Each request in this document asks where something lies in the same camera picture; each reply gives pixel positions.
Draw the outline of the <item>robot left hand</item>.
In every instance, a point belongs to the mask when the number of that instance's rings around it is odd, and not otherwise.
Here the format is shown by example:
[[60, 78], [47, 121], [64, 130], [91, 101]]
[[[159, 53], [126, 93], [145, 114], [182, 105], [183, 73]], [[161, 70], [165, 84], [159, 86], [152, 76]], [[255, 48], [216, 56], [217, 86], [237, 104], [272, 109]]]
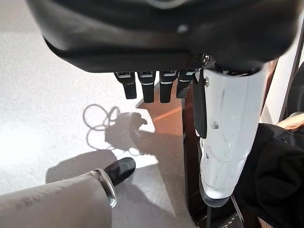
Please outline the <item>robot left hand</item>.
[[112, 72], [128, 99], [161, 101], [193, 83], [200, 193], [214, 208], [233, 194], [263, 107], [266, 66], [291, 46], [301, 0], [29, 0], [49, 49], [91, 73]]

